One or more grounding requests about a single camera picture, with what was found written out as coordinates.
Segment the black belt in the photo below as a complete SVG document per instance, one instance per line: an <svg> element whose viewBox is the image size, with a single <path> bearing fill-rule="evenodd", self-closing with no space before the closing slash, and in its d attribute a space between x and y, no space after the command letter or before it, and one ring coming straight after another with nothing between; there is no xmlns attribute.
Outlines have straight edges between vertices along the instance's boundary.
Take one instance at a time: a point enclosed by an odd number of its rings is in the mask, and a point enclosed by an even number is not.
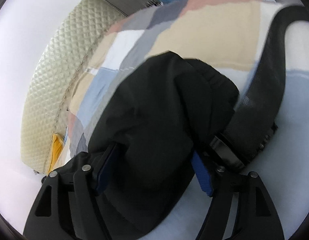
<svg viewBox="0 0 309 240"><path fill-rule="evenodd" d="M240 171L262 151L277 126L285 91L285 32L295 21L308 21L302 6L283 8L274 17L253 80L225 130L211 142L224 165Z"/></svg>

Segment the black fabric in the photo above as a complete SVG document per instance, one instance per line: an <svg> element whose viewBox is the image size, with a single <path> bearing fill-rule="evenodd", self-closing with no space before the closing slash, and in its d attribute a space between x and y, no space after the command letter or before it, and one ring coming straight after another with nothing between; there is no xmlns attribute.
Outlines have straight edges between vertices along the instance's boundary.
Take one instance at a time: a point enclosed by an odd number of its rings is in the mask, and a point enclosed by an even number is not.
<svg viewBox="0 0 309 240"><path fill-rule="evenodd" d="M64 166L55 169L55 171L57 171L60 175L69 174L68 178L72 178L73 173L80 170L83 165L90 164L92 167L95 167L95 163L100 160L103 153L104 152L96 152L88 154L86 152L80 152ZM68 194L74 231L76 236L81 238L81 236L84 236L85 233L81 224L82 218L80 217L80 213L78 211L78 203L76 202L74 192L69 192ZM95 198L98 208L102 214L102 218L104 219L113 240L135 240L144 235L144 233L139 231L132 223L116 211L112 204L107 200L105 194L95 196ZM32 224L26 224L24 235L31 239L35 238L33 237Z"/></svg>
<svg viewBox="0 0 309 240"><path fill-rule="evenodd" d="M127 147L105 196L137 230L148 233L170 212L193 177L192 149L225 128L237 98L231 80L173 52L148 59L119 85L88 151Z"/></svg>
<svg viewBox="0 0 309 240"><path fill-rule="evenodd" d="M295 21L308 21L303 6L289 6L274 17L256 73L224 137L245 164L258 154L260 143L278 114L285 91L285 32Z"/></svg>

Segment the black strap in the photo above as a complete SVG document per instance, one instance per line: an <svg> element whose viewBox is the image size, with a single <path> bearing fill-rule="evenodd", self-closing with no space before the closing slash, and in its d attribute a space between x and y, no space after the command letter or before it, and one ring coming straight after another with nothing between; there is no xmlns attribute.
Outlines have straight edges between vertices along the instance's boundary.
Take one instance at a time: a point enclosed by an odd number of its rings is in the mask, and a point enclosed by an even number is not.
<svg viewBox="0 0 309 240"><path fill-rule="evenodd" d="M226 240L284 240L275 205L256 172L247 176L218 171L215 190L205 221L196 240L221 240L227 226L234 192L239 193L232 236Z"/></svg>
<svg viewBox="0 0 309 240"><path fill-rule="evenodd" d="M305 7L289 6L274 17L250 87L222 139L244 163L257 154L279 111L285 91L285 32L295 21L308 21Z"/></svg>

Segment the yellow fabric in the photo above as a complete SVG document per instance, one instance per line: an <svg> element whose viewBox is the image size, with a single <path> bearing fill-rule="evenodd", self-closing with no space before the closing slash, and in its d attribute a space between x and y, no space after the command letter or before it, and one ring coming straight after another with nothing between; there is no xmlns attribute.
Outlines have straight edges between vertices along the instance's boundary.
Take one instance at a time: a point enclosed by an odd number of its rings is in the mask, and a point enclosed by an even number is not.
<svg viewBox="0 0 309 240"><path fill-rule="evenodd" d="M61 136L57 133L53 134L52 136L52 146L51 146L51 151L50 151L50 156L51 157L51 163L50 163L50 168L49 172L53 171L53 167L56 164L56 161L58 160L60 153L62 152L64 147L64 142Z"/></svg>
<svg viewBox="0 0 309 240"><path fill-rule="evenodd" d="M70 138L67 138L67 141L63 147L63 150L61 151L58 160L56 161L55 165L52 166L52 170L55 170L56 168L59 168L63 165L65 165L69 160L71 159L70 155Z"/></svg>

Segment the textured cream fabric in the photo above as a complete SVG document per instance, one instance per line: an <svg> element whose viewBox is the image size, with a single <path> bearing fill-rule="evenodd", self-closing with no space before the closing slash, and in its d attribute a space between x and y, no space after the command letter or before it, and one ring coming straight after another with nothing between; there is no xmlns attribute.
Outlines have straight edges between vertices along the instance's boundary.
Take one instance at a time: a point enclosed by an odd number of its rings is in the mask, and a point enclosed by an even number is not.
<svg viewBox="0 0 309 240"><path fill-rule="evenodd" d="M47 173L52 134L65 134L74 83L110 26L125 18L104 0L82 0L47 45L24 104L21 159Z"/></svg>

